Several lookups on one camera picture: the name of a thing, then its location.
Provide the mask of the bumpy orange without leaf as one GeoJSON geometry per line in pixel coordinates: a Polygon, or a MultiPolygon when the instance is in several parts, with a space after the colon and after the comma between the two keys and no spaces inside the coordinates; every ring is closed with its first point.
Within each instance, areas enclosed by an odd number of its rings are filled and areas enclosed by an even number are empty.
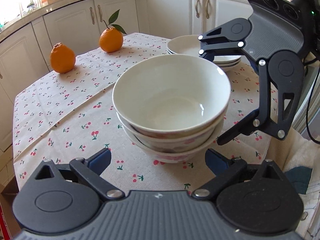
{"type": "Polygon", "coordinates": [[[54,71],[59,74],[65,74],[71,71],[76,62],[74,51],[62,43],[57,43],[53,46],[50,53],[50,64],[54,71]]]}

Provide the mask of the cherry print tablecloth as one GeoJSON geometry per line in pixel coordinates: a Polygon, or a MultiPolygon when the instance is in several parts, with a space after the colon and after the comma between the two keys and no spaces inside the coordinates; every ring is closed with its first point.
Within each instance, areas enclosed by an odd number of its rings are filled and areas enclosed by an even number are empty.
{"type": "Polygon", "coordinates": [[[95,49],[79,55],[64,75],[51,72],[15,99],[14,169],[22,187],[43,160],[66,164],[88,158],[103,148],[112,160],[101,176],[130,190],[193,191],[213,178],[204,153],[166,164],[145,154],[123,131],[112,103],[116,80],[135,63],[167,52],[167,39],[134,33],[121,50],[107,54],[95,49]]]}

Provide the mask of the white kitchen cabinets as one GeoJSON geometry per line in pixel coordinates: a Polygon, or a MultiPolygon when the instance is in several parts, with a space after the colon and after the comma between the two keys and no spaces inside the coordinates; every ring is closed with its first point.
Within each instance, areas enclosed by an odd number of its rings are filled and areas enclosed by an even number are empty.
{"type": "Polygon", "coordinates": [[[16,21],[1,32],[1,150],[12,144],[15,96],[50,70],[49,54],[63,43],[76,54],[98,47],[105,22],[130,34],[166,38],[201,34],[234,18],[247,18],[247,0],[60,0],[16,21]]]}

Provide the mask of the white floral bowl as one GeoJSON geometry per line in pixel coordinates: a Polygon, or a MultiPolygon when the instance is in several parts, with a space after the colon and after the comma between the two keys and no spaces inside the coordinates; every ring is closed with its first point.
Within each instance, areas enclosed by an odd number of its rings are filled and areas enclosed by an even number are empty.
{"type": "Polygon", "coordinates": [[[147,135],[143,135],[142,133],[135,130],[127,121],[125,121],[122,117],[117,113],[117,117],[124,129],[124,131],[128,135],[132,135],[134,139],[138,139],[146,147],[164,153],[181,153],[189,150],[193,150],[204,142],[206,142],[209,137],[216,130],[219,122],[224,120],[224,116],[227,113],[227,110],[219,115],[216,121],[211,124],[209,127],[196,132],[191,135],[185,135],[180,138],[167,138],[165,134],[161,134],[159,138],[153,138],[147,135]]]}
{"type": "Polygon", "coordinates": [[[174,163],[182,163],[184,161],[187,161],[195,157],[195,155],[197,154],[206,152],[206,150],[208,150],[210,147],[213,146],[213,142],[220,135],[222,128],[223,128],[223,122],[217,125],[212,135],[202,145],[200,145],[199,147],[193,150],[182,152],[182,153],[163,153],[163,152],[154,151],[148,148],[147,146],[144,146],[131,132],[127,132],[126,130],[124,130],[124,132],[129,137],[131,142],[134,143],[146,154],[152,155],[155,159],[162,161],[164,163],[174,164],[174,163]]]}
{"type": "Polygon", "coordinates": [[[141,61],[117,80],[112,100],[117,113],[148,136],[192,134],[225,111],[229,78],[206,59],[175,54],[141,61]]]}

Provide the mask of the orange with green leaves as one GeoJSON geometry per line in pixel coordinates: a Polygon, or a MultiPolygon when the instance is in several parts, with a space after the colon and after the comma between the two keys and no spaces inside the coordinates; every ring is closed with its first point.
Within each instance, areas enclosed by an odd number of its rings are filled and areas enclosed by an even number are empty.
{"type": "Polygon", "coordinates": [[[108,19],[108,22],[103,20],[106,29],[102,32],[99,38],[99,46],[106,53],[118,51],[123,46],[124,35],[126,31],[121,25],[116,24],[120,10],[114,12],[108,19]]]}

